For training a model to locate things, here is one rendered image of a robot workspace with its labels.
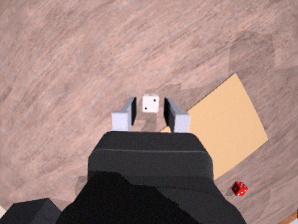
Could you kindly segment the tan flat mat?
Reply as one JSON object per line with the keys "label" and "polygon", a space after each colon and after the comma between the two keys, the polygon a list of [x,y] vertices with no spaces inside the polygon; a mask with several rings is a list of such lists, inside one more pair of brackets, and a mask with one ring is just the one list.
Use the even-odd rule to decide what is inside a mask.
{"label": "tan flat mat", "polygon": [[191,115],[189,133],[198,136],[213,159],[214,180],[268,140],[236,73],[186,112]]}

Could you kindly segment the red die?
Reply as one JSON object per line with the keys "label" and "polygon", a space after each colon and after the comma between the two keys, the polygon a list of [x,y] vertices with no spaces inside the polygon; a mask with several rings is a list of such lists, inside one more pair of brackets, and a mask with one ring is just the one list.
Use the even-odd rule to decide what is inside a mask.
{"label": "red die", "polygon": [[243,196],[248,188],[243,182],[235,182],[231,189],[236,196]]}

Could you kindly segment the white die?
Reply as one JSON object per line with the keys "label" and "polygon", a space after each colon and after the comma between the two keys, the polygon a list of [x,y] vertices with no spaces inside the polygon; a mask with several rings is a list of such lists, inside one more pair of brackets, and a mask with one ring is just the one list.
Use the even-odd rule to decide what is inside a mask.
{"label": "white die", "polygon": [[159,97],[158,94],[143,94],[142,111],[158,112]]}

